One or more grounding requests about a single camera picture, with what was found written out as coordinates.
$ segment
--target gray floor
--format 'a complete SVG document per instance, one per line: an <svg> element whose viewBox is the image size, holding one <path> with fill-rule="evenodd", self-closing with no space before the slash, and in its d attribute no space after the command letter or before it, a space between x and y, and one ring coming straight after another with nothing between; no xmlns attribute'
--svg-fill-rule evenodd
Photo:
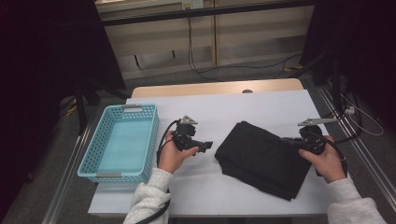
<svg viewBox="0 0 396 224"><path fill-rule="evenodd" d="M243 63L247 66L264 66L267 64L277 63L280 60L258 61L253 63ZM287 61L286 66L294 66L298 63L298 57ZM204 73L206 77L216 78L223 81L235 80L254 80L270 79L279 74L282 70L282 64L270 68L221 68L211 72ZM279 77L288 77L290 74L283 72ZM330 112L323 99L318 93L318 87L314 86L309 75L300 78L304 87L309 90L311 97L317 106L320 115ZM138 86L150 85L167 85L180 83L199 83L210 82L213 80L199 77L192 71L173 72L162 74L160 76L137 77L127 80L128 90L132 92ZM101 104L97 106L87 105L89 118L96 120L100 117L101 112L106 105L123 104L120 99L115 99L105 92L99 92L102 97ZM371 112L370 107L364 104L360 99L361 108ZM377 132L376 126L367 118L364 118L365 128L372 132ZM329 133L335 139L341 139L344 134L336 124L326 125ZM78 140L78 117L77 114L71 116L60 116L58 125L55 128L54 135L47 148L47 154L42 158L36 169L33 171L34 180L26 183L20 192L20 195L11 205L6 218L2 223L41 223L47 209L50 206L51 199L55 190L62 179L64 168L68 163L68 158ZM385 128L382 136L371 136L367 133L361 134L362 141L375 156L375 160L388 175L389 179L396 180L395 158L396 146L395 133ZM378 210L388 223L396 220L395 211L389 205L388 200L383 195L381 189L377 186L374 179L366 169L365 165L357 155L355 149L350 143L340 144L345 156L349 161L349 170L353 173L354 182L358 191L363 197L372 197L375 199ZM92 195L96 186L88 180L72 176L73 181L67 192L67 197L63 201L62 209L59 212L57 223L121 223L123 218L100 218L87 214ZM170 223L327 223L326 215L316 217L290 217L290 218L172 218Z"/></svg>

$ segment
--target blue plastic basket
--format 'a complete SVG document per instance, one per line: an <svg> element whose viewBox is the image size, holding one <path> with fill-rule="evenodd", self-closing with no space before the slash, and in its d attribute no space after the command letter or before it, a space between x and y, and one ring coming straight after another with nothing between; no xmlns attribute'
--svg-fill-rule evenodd
<svg viewBox="0 0 396 224"><path fill-rule="evenodd" d="M78 168L78 176L92 182L147 183L158 124L156 105L108 106Z"/></svg>

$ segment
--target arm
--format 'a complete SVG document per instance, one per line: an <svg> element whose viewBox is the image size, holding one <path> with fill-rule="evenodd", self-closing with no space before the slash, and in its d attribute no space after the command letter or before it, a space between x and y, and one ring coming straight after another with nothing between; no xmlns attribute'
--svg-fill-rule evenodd
<svg viewBox="0 0 396 224"><path fill-rule="evenodd" d="M386 223L373 199L363 199L351 179L343 171L338 153L329 144L320 155L300 149L300 155L310 161L328 183L334 203L329 205L329 223Z"/></svg>
<svg viewBox="0 0 396 224"><path fill-rule="evenodd" d="M153 168L151 177L145 185L141 183L134 192L131 210L124 220L124 224L136 223L157 213L171 195L167 193L173 173L181 166L183 161L198 151L198 147L179 151L172 141L172 132L165 136L165 144L161 153L159 168ZM168 212L151 223L167 223Z"/></svg>

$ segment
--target white tabletop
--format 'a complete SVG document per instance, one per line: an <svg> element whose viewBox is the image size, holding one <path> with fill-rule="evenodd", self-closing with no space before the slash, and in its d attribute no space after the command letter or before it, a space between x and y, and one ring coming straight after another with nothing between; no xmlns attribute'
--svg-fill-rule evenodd
<svg viewBox="0 0 396 224"><path fill-rule="evenodd" d="M275 91L178 97L132 98L127 104L156 104L160 117L156 147L166 127L184 115L198 121L197 141L213 141L206 153L184 161L171 183L171 217L272 217L325 214L332 199L326 183L311 167L291 202L223 175L214 155L233 126L245 120L280 137L299 137L297 124L319 118L307 91ZM324 134L325 127L319 125ZM99 184L89 210L98 216L125 216L133 184Z"/></svg>

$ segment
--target black cloth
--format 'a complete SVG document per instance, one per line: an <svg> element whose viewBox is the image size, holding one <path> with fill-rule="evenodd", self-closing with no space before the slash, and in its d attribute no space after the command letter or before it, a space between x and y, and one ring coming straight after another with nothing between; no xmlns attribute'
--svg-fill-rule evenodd
<svg viewBox="0 0 396 224"><path fill-rule="evenodd" d="M279 139L242 121L233 127L215 158L225 175L290 201L297 196L311 163Z"/></svg>

